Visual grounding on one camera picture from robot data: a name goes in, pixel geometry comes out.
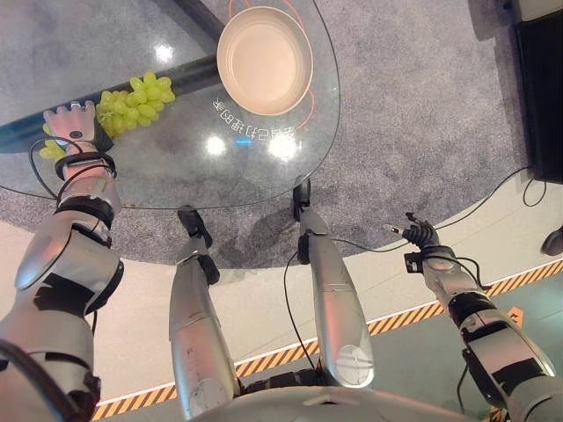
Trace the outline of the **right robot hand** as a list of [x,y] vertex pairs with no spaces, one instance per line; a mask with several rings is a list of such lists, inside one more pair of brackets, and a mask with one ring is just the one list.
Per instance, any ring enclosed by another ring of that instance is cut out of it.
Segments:
[[406,212],[406,218],[411,223],[408,228],[391,224],[384,224],[383,228],[401,236],[420,250],[441,245],[436,229],[428,221],[420,220],[412,212]]

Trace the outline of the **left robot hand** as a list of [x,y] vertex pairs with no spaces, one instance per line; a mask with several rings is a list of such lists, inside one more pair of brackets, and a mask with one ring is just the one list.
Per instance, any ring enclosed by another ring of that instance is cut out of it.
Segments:
[[91,100],[83,104],[72,101],[69,106],[60,105],[54,111],[46,110],[43,119],[50,134],[62,141],[89,142],[103,153],[113,147],[113,140],[99,122],[96,106]]

